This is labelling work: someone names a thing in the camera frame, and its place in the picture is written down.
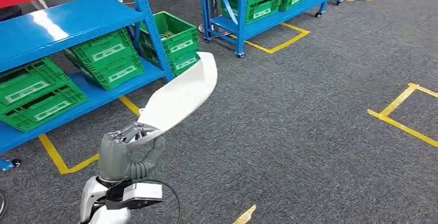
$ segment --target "blue shelf beam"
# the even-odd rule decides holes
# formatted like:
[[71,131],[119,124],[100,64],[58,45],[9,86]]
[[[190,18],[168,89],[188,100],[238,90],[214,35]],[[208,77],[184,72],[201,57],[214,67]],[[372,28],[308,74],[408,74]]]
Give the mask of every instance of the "blue shelf beam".
[[[251,37],[256,36],[257,34],[260,34],[263,31],[289,20],[317,5],[320,5],[317,13],[319,16],[325,12],[327,1],[328,0],[304,0],[285,12],[279,11],[275,14],[269,15],[268,17],[255,21],[254,23],[245,25],[246,0],[238,0],[239,16],[237,17],[237,20],[234,20],[234,13],[230,10],[228,13],[232,18],[228,18],[223,15],[212,17],[213,7],[210,4],[210,0],[201,0],[205,30],[204,40],[211,40],[212,34],[214,34],[228,42],[233,43],[236,46],[235,54],[238,57],[243,57],[245,55],[243,50],[243,44],[245,40],[250,39]],[[231,9],[229,7],[228,0],[222,0],[222,3],[224,3],[226,9]],[[216,31],[214,28],[215,26],[219,26],[222,29],[231,32],[236,36],[236,38],[232,39],[223,36]]]
[[[144,59],[145,73],[133,78],[111,91],[104,91],[86,80],[81,74],[71,76],[89,100],[68,112],[27,132],[20,132],[0,122],[0,153],[19,146],[38,135],[55,129],[83,114],[86,114],[126,93],[147,85],[159,78],[173,79],[160,35],[155,25],[148,0],[135,0],[136,9],[131,9],[117,0],[74,0],[0,22],[4,37],[0,43],[0,72],[18,67],[41,57],[62,51],[112,31],[136,24],[133,31],[134,46],[139,48],[139,24],[145,22],[160,67]],[[12,162],[0,159],[0,168],[8,170]]]

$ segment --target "blue shelf post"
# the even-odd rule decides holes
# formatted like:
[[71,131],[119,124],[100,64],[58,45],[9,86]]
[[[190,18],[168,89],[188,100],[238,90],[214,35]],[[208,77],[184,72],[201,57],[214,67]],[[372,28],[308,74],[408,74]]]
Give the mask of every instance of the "blue shelf post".
[[[171,81],[174,77],[170,69],[169,62],[167,61],[166,53],[163,50],[160,33],[158,32],[157,26],[155,25],[155,19],[153,18],[153,14],[148,3],[148,0],[135,0],[137,11],[143,13],[145,25],[148,28],[153,47],[155,49],[155,52],[157,53],[158,61],[160,62],[160,65],[164,70],[165,77],[167,81]],[[139,31],[139,23],[136,23],[134,35],[135,42],[137,42],[137,38],[139,37]]]
[[[239,58],[242,58],[245,55],[245,51],[243,49],[243,44],[245,40],[250,39],[251,37],[256,36],[263,31],[266,31],[286,20],[289,20],[316,5],[321,5],[319,11],[315,14],[316,17],[319,17],[322,13],[325,12],[328,0],[304,0],[287,11],[279,11],[247,25],[245,24],[246,1],[247,0],[238,0],[239,15],[236,20],[234,13],[229,6],[228,0],[222,0],[222,3],[226,7],[228,14],[231,18],[225,17],[223,15],[210,17],[210,13],[212,10],[210,2],[208,0],[201,0],[203,13],[202,17],[204,19],[205,27],[204,40],[208,42],[211,39],[210,34],[214,34],[219,38],[234,44],[236,46],[235,54]],[[230,33],[235,35],[236,38],[232,39],[229,36],[222,35],[212,28],[213,25],[219,26],[222,29],[229,31]]]

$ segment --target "gray robotic hand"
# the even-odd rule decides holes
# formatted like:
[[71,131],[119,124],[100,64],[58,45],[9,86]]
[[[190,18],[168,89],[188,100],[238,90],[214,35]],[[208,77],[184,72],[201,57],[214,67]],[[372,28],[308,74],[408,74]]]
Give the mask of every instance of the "gray robotic hand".
[[99,157],[99,179],[105,182],[118,182],[124,179],[144,179],[152,173],[165,149],[164,137],[153,140],[153,147],[140,160],[128,157],[128,144],[141,142],[148,133],[157,129],[134,122],[121,131],[107,133],[102,138]]

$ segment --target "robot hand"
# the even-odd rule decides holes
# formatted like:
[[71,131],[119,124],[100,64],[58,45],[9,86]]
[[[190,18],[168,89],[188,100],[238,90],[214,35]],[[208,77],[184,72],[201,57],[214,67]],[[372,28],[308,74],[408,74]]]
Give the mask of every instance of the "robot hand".
[[147,133],[156,131],[158,129],[139,122],[133,122],[124,128],[122,128],[121,131],[119,131],[121,142],[134,142],[136,140],[141,139],[142,137],[145,137]]

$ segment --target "white plastic part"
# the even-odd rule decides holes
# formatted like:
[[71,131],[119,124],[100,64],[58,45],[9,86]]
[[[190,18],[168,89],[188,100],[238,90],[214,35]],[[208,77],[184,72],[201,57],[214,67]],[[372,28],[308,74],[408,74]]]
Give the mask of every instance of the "white plastic part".
[[123,202],[131,199],[163,200],[163,185],[151,183],[135,183],[123,191]]
[[142,109],[138,122],[157,131],[131,143],[144,144],[193,113],[213,92],[217,68],[211,53],[197,52],[200,60],[187,71],[157,90]]

